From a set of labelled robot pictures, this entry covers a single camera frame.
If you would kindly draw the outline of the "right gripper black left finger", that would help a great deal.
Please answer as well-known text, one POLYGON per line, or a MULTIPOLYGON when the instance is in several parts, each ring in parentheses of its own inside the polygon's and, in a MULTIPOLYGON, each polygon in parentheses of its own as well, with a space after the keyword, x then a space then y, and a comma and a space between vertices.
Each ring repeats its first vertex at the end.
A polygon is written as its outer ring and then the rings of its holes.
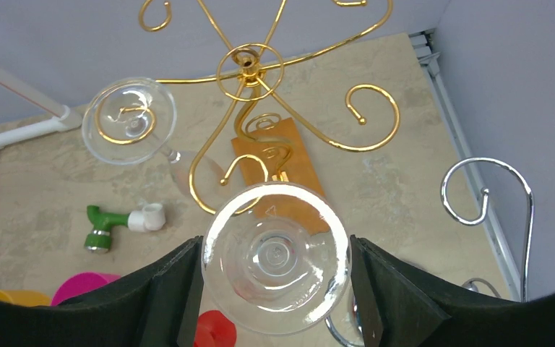
POLYGON ((56 307, 0 301, 0 346, 193 346, 202 241, 56 307))

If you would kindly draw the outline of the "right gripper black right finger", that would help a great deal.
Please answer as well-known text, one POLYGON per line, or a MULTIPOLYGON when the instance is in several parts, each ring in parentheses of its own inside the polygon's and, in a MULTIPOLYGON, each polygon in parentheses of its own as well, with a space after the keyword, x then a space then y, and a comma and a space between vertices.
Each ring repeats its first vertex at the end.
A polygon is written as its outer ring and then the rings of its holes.
POLYGON ((555 293, 518 303, 477 294, 350 237, 365 346, 555 346, 555 293))

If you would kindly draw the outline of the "red wine glass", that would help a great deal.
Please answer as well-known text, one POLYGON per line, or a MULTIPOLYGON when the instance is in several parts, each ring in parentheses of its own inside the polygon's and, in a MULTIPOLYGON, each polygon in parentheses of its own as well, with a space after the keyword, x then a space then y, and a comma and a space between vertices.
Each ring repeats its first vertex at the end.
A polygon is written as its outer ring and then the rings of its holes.
POLYGON ((236 326, 220 311, 210 310, 197 319, 194 347, 234 347, 236 326))

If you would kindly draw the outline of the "pink wine glass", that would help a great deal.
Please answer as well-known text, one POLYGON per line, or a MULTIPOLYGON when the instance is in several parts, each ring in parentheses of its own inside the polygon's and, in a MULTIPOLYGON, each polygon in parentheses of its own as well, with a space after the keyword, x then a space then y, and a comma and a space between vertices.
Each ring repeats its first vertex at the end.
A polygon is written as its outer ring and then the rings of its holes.
POLYGON ((67 299, 86 294, 121 278, 110 273, 83 272, 65 280, 56 290, 51 306, 57 306, 67 299))

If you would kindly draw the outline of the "yellow wine glass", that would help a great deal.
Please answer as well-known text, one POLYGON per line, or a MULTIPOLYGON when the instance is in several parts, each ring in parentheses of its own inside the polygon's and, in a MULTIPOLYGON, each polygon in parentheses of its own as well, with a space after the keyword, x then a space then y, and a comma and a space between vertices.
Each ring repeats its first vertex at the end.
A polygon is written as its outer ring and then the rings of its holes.
POLYGON ((0 301, 24 307, 51 305, 51 297, 31 290, 0 290, 0 301))

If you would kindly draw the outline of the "green faucet with white elbow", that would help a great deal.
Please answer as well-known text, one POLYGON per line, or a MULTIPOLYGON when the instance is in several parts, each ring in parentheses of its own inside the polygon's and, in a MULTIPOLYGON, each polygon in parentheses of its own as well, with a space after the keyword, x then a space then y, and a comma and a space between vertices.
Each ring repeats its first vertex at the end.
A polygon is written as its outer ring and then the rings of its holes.
POLYGON ((96 205, 87 206, 87 218, 92 230, 85 238, 84 248, 92 253, 106 253, 112 245, 112 229, 118 226, 137 233, 159 231, 166 223, 162 204, 145 205, 141 210, 126 214, 102 212, 96 205))

